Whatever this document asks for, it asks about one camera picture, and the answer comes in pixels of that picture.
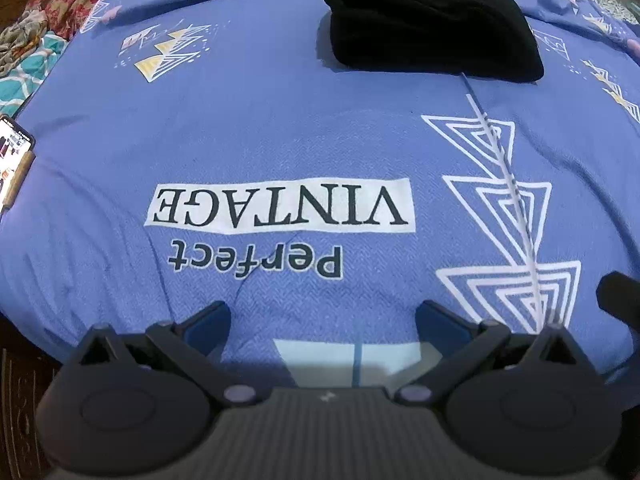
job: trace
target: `white rectangular label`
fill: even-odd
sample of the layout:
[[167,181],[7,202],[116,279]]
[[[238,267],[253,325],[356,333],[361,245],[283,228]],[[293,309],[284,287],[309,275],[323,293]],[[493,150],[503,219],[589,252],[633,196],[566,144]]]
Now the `white rectangular label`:
[[307,178],[252,184],[160,184],[145,225],[219,234],[414,233],[408,178]]

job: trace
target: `beige patterned cloth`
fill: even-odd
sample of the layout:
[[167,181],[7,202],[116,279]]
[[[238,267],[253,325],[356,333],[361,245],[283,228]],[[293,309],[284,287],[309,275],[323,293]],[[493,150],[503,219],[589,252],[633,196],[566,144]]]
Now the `beige patterned cloth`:
[[0,34],[0,77],[29,56],[47,33],[43,10],[25,10],[20,19]]

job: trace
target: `smartphone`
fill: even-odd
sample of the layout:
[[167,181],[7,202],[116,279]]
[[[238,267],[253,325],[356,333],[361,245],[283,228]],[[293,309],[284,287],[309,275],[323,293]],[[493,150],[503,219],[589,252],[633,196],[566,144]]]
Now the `smartphone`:
[[27,166],[33,160],[35,140],[6,115],[0,115],[0,208],[11,207]]

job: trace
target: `black circular motor housing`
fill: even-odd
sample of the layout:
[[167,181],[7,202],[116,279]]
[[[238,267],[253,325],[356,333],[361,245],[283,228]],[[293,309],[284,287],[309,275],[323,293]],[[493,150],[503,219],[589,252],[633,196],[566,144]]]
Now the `black circular motor housing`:
[[452,436],[478,460],[518,474],[569,474],[603,463],[621,415],[580,367],[535,362],[460,384],[446,405]]
[[153,471],[204,436],[210,407],[190,381],[136,365],[63,370],[36,412],[38,437],[61,468],[95,476]]

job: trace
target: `phone screen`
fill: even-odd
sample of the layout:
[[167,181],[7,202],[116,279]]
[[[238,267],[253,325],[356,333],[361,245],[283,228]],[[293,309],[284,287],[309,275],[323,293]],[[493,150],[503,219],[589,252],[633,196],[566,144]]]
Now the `phone screen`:
[[9,118],[0,118],[0,204],[4,201],[15,170],[32,145],[31,139],[15,128]]

